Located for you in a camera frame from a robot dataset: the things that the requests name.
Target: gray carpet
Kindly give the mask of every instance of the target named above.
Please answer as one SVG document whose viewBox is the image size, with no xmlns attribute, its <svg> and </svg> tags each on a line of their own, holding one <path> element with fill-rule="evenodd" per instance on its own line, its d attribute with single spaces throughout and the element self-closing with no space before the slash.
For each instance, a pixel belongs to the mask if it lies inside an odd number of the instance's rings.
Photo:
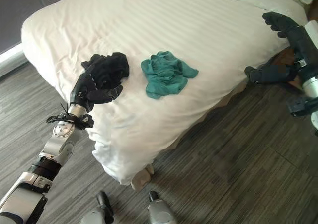
<svg viewBox="0 0 318 224">
<path fill-rule="evenodd" d="M 0 82 L 0 196 L 50 137 L 45 119 L 61 111 L 59 95 L 27 65 Z M 47 195 L 41 224 L 77 224 L 109 194 L 118 224 L 147 223 L 154 189 L 180 223 L 318 223 L 318 138 L 309 117 L 293 118 L 279 86 L 252 86 L 211 112 L 176 150 L 160 155 L 140 193 L 104 173 L 85 135 Z"/>
</svg>

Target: metal cylinder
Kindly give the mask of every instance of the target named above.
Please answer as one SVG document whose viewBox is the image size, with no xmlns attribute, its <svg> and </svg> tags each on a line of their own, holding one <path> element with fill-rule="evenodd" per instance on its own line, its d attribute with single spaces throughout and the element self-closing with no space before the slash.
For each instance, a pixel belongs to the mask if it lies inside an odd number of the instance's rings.
<svg viewBox="0 0 318 224">
<path fill-rule="evenodd" d="M 87 113 L 87 110 L 83 106 L 72 104 L 68 110 L 68 113 L 80 118 Z"/>
<path fill-rule="evenodd" d="M 303 84 L 303 90 L 306 96 L 311 98 L 318 97 L 318 76 L 312 77 Z"/>
</svg>

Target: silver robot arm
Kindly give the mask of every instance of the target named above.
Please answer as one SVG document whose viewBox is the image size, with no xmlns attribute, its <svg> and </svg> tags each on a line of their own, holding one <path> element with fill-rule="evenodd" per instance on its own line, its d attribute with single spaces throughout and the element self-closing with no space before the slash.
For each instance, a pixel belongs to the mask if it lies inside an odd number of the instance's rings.
<svg viewBox="0 0 318 224">
<path fill-rule="evenodd" d="M 256 84 L 292 81 L 298 75 L 305 96 L 290 100 L 287 105 L 294 117 L 311 114 L 318 135 L 318 24 L 310 21 L 303 27 L 291 18 L 273 12 L 265 13 L 263 18 L 273 31 L 278 31 L 278 37 L 289 41 L 295 61 L 285 69 L 268 63 L 259 69 L 247 67 L 245 73 L 249 81 Z"/>
<path fill-rule="evenodd" d="M 94 104 L 115 100 L 123 90 L 121 85 L 103 89 L 104 72 L 103 64 L 87 67 L 71 92 L 69 110 L 48 118 L 47 123 L 59 122 L 31 167 L 22 173 L 1 199 L 0 224 L 35 224 L 38 221 L 48 201 L 44 194 L 50 190 L 54 178 L 72 156 L 82 130 L 93 127 L 94 121 L 87 113 Z"/>
<path fill-rule="evenodd" d="M 87 110 L 72 104 L 70 116 L 82 118 Z M 47 193 L 59 170 L 72 156 L 82 130 L 72 121 L 59 121 L 31 167 L 18 178 L 0 202 L 0 224 L 36 223 L 47 203 Z"/>
</svg>

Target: striped bed sheet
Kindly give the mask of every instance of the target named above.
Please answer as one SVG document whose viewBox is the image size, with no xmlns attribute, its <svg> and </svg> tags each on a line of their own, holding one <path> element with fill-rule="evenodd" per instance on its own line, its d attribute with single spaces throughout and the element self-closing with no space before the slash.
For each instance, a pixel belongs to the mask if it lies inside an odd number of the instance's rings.
<svg viewBox="0 0 318 224">
<path fill-rule="evenodd" d="M 130 76 L 112 103 L 96 105 L 93 155 L 121 184 L 245 79 L 246 66 L 266 62 L 288 43 L 262 14 L 274 11 L 306 23 L 292 0 L 62 0 L 28 18 L 22 44 L 28 60 L 65 99 L 97 53 L 126 54 Z M 140 63 L 171 51 L 199 70 L 179 95 L 146 96 Z"/>
</svg>

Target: white bed sheet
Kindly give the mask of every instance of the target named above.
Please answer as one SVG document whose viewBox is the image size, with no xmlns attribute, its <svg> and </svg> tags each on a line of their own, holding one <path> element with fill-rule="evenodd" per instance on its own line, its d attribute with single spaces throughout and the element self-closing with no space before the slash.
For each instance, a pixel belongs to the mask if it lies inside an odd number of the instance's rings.
<svg viewBox="0 0 318 224">
<path fill-rule="evenodd" d="M 95 54 L 127 55 L 130 76 L 120 97 L 91 112 L 93 155 L 121 184 L 152 163 L 158 153 L 245 79 L 287 46 L 262 14 L 275 11 L 306 23 L 291 0 L 62 0 L 28 18 L 24 52 L 59 94 L 69 94 Z M 146 96 L 140 63 L 171 51 L 199 70 L 179 95 Z"/>
</svg>

